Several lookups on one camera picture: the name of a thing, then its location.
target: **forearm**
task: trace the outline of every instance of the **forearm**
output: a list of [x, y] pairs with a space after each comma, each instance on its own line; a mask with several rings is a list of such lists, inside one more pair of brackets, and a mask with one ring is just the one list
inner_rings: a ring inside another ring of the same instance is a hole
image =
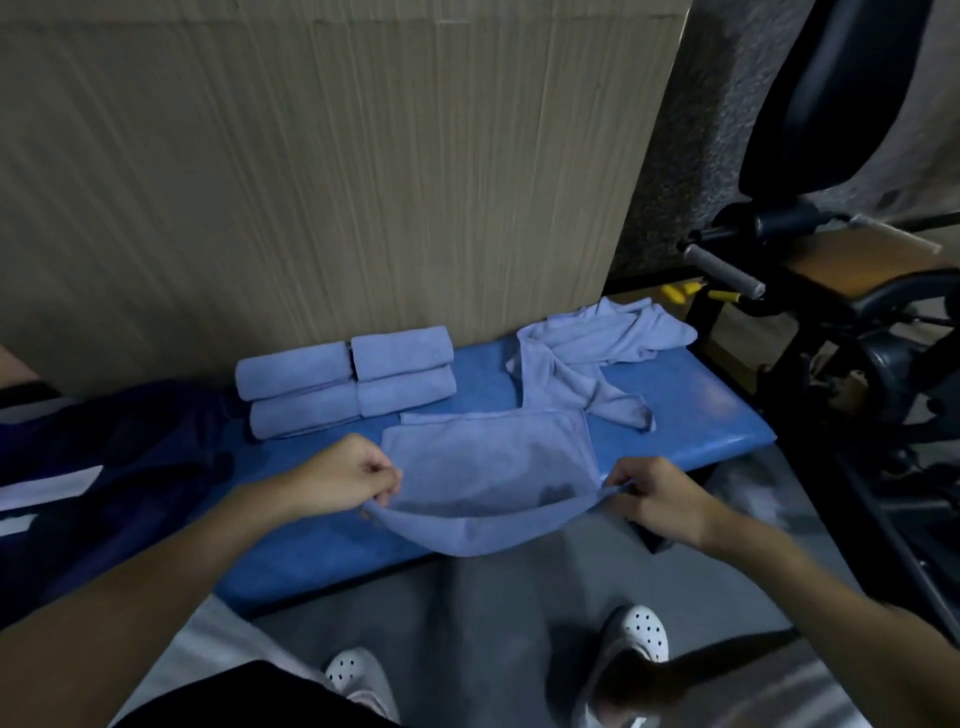
[[11, 725], [103, 726], [233, 561], [287, 520], [266, 483], [0, 633]]
[[960, 724], [960, 653], [929, 625], [857, 594], [752, 519], [731, 514], [705, 550], [777, 603], [874, 726]]

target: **crumpled towel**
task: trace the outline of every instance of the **crumpled towel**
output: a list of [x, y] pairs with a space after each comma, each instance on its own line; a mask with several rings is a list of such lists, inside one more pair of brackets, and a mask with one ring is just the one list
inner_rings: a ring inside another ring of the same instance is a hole
[[400, 494], [364, 509], [434, 551], [479, 556], [560, 528], [616, 489], [601, 476], [584, 413], [515, 409], [405, 413], [381, 447], [403, 470]]
[[652, 359], [658, 351], [692, 344], [697, 332], [650, 299], [621, 305], [603, 298], [524, 327], [516, 338], [519, 353], [507, 371], [523, 382], [524, 407], [582, 409], [650, 431], [654, 416], [643, 397], [609, 384], [600, 367]]

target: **rolled towel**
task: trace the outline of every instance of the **rolled towel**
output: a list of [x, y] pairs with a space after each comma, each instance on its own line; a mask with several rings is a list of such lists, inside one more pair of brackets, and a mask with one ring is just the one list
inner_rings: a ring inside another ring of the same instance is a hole
[[341, 384], [352, 376], [346, 341], [252, 356], [237, 362], [235, 372], [237, 391], [245, 401]]
[[360, 414], [364, 417], [376, 417], [399, 412], [401, 409], [419, 407], [452, 397], [456, 393], [457, 380], [449, 367], [362, 381], [357, 385]]
[[356, 381], [334, 384], [301, 394], [258, 400], [250, 411], [250, 429], [254, 437], [302, 435], [360, 417]]
[[453, 342], [446, 327], [354, 336], [350, 347], [360, 381], [425, 372], [453, 361]]

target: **foot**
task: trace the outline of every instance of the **foot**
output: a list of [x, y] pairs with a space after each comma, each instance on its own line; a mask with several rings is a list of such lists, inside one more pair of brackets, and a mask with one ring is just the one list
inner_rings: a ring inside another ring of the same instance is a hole
[[[597, 716], [592, 698], [597, 682], [604, 670], [620, 653], [633, 650], [645, 660], [651, 662], [666, 662], [670, 657], [666, 639], [666, 630], [663, 622], [653, 611], [643, 606], [626, 607], [617, 610], [607, 622], [603, 639], [600, 645], [600, 655], [587, 683], [580, 692], [580, 698], [573, 709], [573, 728], [605, 728]], [[646, 722], [646, 717], [636, 717], [631, 728], [639, 728]]]
[[333, 690], [350, 702], [400, 723], [400, 712], [396, 708], [387, 673], [369, 650], [354, 647], [341, 652], [330, 662], [326, 677]]

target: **yellow part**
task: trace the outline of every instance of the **yellow part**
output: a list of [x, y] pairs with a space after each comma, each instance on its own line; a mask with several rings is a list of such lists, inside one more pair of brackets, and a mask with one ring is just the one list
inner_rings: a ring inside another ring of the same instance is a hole
[[671, 303], [676, 305], [683, 305], [686, 303], [686, 299], [689, 296], [692, 296], [704, 285], [698, 280], [688, 280], [686, 283], [667, 283], [660, 287], [660, 292], [666, 296]]
[[684, 295], [684, 292], [675, 285], [670, 283], [662, 285], [660, 287], [660, 292], [666, 296], [671, 303], [675, 303], [676, 305], [683, 305], [686, 303], [686, 296]]
[[740, 300], [740, 294], [736, 291], [708, 291], [707, 295], [724, 303], [737, 303]]

